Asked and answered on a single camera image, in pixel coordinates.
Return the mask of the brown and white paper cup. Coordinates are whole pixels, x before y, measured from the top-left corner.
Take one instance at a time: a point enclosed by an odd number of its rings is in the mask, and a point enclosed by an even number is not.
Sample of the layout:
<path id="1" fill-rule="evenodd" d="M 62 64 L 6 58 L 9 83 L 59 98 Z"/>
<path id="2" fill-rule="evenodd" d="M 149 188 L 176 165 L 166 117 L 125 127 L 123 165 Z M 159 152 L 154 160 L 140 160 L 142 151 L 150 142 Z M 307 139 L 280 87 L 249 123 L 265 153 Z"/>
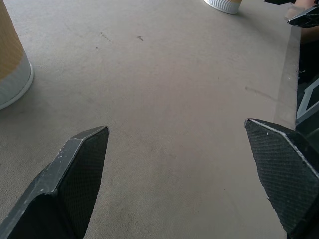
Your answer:
<path id="1" fill-rule="evenodd" d="M 242 2 L 242 0 L 204 0 L 204 1 L 210 7 L 227 14 L 236 14 Z"/>
<path id="2" fill-rule="evenodd" d="M 34 79 L 31 65 L 7 8 L 0 0 L 0 110 L 19 100 Z"/>

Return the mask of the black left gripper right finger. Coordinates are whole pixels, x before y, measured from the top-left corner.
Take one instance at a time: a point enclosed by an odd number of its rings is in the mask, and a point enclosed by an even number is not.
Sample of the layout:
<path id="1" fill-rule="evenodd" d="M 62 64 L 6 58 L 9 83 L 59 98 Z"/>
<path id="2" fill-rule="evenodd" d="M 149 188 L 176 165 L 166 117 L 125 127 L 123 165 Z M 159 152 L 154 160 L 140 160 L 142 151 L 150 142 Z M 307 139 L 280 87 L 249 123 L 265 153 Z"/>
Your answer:
<path id="1" fill-rule="evenodd" d="M 319 152 L 298 132 L 247 118 L 259 180 L 287 239 L 319 239 Z"/>

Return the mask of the grey metal frame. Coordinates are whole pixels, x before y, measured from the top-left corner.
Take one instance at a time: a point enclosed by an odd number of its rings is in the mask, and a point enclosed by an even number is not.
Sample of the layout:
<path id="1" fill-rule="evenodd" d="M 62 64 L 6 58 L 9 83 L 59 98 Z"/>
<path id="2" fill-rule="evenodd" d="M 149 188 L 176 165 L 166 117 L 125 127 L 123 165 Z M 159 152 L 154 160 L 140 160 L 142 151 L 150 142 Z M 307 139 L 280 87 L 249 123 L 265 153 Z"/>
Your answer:
<path id="1" fill-rule="evenodd" d="M 300 125 L 314 113 L 319 111 L 319 100 L 313 105 L 308 106 L 310 98 L 317 87 L 319 87 L 319 77 L 304 90 L 304 95 L 296 113 L 296 125 Z"/>

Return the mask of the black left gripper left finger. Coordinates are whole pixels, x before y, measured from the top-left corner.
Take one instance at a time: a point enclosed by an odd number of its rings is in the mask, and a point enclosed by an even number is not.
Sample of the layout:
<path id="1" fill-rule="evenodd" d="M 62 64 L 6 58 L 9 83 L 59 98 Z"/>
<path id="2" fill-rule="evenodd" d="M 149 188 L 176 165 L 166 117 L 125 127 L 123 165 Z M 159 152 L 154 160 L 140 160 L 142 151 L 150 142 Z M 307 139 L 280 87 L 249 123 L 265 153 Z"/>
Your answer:
<path id="1" fill-rule="evenodd" d="M 0 224 L 0 239 L 83 239 L 99 193 L 106 126 L 68 139 Z"/>

